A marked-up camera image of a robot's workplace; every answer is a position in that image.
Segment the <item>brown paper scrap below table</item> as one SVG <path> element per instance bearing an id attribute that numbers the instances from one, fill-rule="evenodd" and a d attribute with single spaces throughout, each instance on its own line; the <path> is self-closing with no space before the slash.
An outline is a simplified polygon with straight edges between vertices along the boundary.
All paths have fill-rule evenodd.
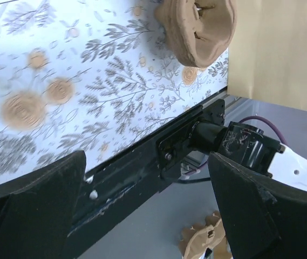
<path id="1" fill-rule="evenodd" d="M 232 258 L 220 212 L 206 216 L 205 224 L 195 223 L 181 231 L 179 250 L 183 258 L 201 258 L 207 249 L 213 258 Z"/>

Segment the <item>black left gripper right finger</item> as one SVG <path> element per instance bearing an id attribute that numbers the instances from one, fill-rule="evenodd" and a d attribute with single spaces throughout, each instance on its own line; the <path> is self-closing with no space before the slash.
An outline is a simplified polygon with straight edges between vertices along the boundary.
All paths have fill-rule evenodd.
<path id="1" fill-rule="evenodd" d="M 210 179 L 233 258 L 307 258 L 307 192 L 218 153 Z"/>

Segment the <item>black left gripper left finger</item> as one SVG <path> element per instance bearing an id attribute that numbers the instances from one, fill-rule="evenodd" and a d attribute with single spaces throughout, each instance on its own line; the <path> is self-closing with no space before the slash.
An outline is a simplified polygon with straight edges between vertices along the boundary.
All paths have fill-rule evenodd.
<path id="1" fill-rule="evenodd" d="M 76 151 L 0 185 L 0 258 L 61 258 L 85 167 Z"/>

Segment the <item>brown cardboard cup carrier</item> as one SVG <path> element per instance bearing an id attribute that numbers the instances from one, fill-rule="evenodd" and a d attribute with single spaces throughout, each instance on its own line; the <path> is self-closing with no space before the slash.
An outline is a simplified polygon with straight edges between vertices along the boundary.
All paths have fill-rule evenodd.
<path id="1" fill-rule="evenodd" d="M 154 11 L 166 44 L 184 66 L 209 67 L 228 48 L 236 29 L 237 1 L 168 0 Z"/>

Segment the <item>cream paper bag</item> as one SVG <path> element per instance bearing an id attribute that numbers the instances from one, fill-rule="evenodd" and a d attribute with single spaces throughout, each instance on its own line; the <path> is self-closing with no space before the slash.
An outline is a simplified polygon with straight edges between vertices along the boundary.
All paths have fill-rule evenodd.
<path id="1" fill-rule="evenodd" d="M 307 111 L 307 1 L 238 1 L 228 93 Z"/>

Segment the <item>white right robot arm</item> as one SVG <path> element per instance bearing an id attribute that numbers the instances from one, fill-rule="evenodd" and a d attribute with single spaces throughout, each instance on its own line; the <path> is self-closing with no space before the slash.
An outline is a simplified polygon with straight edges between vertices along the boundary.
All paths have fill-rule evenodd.
<path id="1" fill-rule="evenodd" d="M 189 139 L 197 151 L 216 152 L 256 173 L 307 191 L 307 159 L 259 128 L 239 122 L 224 127 L 199 121 Z"/>

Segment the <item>floral patterned table mat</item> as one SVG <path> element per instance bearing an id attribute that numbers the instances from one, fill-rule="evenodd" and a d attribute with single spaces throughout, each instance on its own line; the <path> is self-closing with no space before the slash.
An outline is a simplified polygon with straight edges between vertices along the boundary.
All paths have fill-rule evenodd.
<path id="1" fill-rule="evenodd" d="M 0 184 L 83 150 L 87 169 L 227 84 L 166 49 L 158 1 L 0 1 Z"/>

